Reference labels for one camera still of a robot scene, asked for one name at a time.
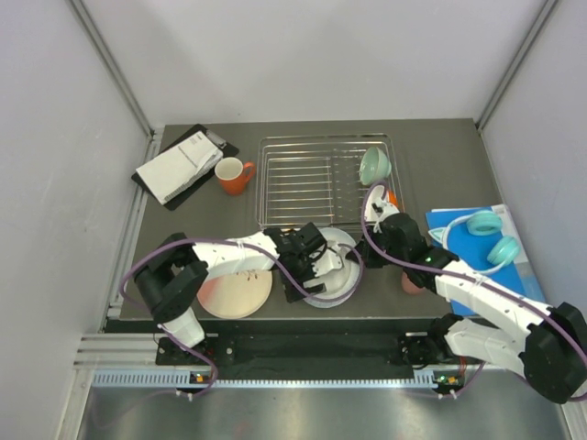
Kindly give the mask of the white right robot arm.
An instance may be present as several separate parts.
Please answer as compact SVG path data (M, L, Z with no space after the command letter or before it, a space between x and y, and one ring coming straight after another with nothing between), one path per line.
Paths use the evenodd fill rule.
M478 324L448 314L435 321L427 341L434 360L477 358L514 372L552 402L585 401L586 320L577 307L552 306L506 289L450 251L429 245L417 223L394 206L365 208L361 229L369 261L401 267L405 292L429 290L487 320Z

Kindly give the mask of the white blue-rimmed plate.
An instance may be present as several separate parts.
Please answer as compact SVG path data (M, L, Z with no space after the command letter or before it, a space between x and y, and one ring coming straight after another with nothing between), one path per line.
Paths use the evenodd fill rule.
M323 227L320 233L327 241L327 245L345 243L356 246L356 241L346 232L335 227ZM316 308L331 308L345 302L351 295L353 286L360 279L360 264L357 261L342 259L343 269L331 272L325 277L318 278L326 284L326 291L310 297L304 301Z

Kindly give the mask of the orange white bowl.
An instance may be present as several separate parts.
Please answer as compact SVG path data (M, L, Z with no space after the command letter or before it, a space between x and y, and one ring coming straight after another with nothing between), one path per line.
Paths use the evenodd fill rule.
M389 191L389 192L388 192L388 200L389 200L389 202L390 202L391 204L393 204L394 206L396 206L396 207L398 207L398 206L399 206L399 203L398 203L398 201L397 201L397 198L396 198L396 196L395 196L395 194L394 194L394 192L393 192L393 191Z

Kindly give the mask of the mint green bowl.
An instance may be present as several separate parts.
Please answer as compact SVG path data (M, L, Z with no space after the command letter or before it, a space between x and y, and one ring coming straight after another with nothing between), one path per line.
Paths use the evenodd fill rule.
M388 156L381 148L371 147L363 155L359 176L364 186L370 186L374 182L388 178L392 172L392 164Z

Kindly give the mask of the orange mug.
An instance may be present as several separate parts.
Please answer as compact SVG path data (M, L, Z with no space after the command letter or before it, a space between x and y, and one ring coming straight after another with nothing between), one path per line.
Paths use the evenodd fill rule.
M256 172L253 162L242 162L236 157L220 160L215 166L217 177L224 191L232 196L242 194Z

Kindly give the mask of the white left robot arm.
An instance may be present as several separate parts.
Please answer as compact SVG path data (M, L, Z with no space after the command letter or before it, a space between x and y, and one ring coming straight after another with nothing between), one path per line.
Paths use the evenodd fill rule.
M337 305L358 289L365 265L349 234L313 223L229 239L174 234L132 266L119 292L125 295L133 282L153 322L176 344L178 355L194 364L208 350L192 309L201 287L224 276L271 270L279 270L300 296Z

